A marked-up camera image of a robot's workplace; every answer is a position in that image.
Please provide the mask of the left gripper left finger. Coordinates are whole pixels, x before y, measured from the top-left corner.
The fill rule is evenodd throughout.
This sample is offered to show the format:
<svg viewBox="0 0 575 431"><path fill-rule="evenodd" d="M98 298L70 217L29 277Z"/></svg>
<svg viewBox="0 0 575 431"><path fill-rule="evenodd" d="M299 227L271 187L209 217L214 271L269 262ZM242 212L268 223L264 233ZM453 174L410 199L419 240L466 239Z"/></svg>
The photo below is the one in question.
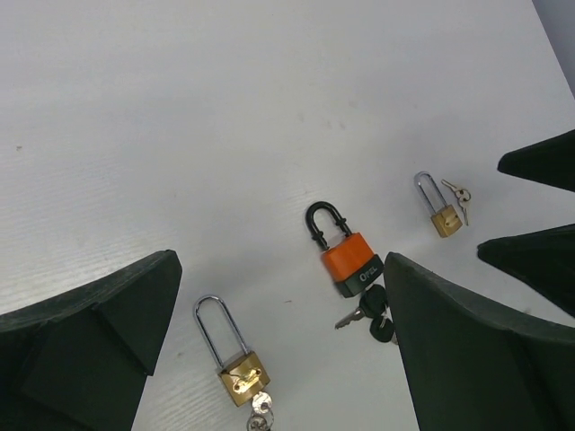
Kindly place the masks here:
<svg viewBox="0 0 575 431"><path fill-rule="evenodd" d="M1 316L3 430L130 430L179 292L175 251Z"/></svg>

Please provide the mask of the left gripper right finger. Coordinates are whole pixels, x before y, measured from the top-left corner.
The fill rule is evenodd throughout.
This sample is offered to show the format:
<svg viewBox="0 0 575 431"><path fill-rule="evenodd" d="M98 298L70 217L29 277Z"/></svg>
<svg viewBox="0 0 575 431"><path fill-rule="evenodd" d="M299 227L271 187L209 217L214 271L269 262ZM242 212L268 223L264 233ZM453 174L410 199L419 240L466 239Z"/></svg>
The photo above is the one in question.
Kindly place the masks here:
<svg viewBox="0 0 575 431"><path fill-rule="evenodd" d="M572 430L574 329L478 295L397 252L385 287L421 430Z"/></svg>

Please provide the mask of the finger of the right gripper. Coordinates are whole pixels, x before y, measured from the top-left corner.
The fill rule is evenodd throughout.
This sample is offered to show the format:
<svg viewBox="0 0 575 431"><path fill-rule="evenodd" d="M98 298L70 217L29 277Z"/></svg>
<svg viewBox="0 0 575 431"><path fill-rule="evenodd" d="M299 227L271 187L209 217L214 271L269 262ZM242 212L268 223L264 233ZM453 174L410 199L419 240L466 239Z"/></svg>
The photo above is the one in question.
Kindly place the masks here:
<svg viewBox="0 0 575 431"><path fill-rule="evenodd" d="M574 191L574 131L504 154L498 171L524 180Z"/></svg>
<svg viewBox="0 0 575 431"><path fill-rule="evenodd" d="M574 314L574 225L491 239L477 246L483 262Z"/></svg>

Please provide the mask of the black headed keys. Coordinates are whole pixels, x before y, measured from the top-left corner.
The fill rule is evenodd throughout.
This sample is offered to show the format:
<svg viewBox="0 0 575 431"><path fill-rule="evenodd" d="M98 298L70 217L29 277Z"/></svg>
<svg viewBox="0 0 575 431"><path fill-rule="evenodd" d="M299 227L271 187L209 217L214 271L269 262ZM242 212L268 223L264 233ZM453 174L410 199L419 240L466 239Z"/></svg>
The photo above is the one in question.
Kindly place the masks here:
<svg viewBox="0 0 575 431"><path fill-rule="evenodd" d="M389 303L386 289L383 285L373 284L360 297L355 310L334 325L336 330L342 329L354 321L369 319L369 333L380 343L397 343L395 325L389 317Z"/></svg>

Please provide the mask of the orange black padlock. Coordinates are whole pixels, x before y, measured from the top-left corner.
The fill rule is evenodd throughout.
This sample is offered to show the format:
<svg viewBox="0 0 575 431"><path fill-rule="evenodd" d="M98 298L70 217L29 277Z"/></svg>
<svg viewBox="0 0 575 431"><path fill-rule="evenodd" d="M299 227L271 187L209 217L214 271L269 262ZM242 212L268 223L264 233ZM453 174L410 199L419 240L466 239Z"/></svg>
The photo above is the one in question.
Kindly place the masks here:
<svg viewBox="0 0 575 431"><path fill-rule="evenodd" d="M315 222L315 213L326 211L333 224L343 233L343 239L330 247L324 233ZM339 294L351 298L364 292L384 272L384 263L361 233L352 232L347 219L331 203L314 202L305 212L305 224L311 238L320 248L321 260Z"/></svg>

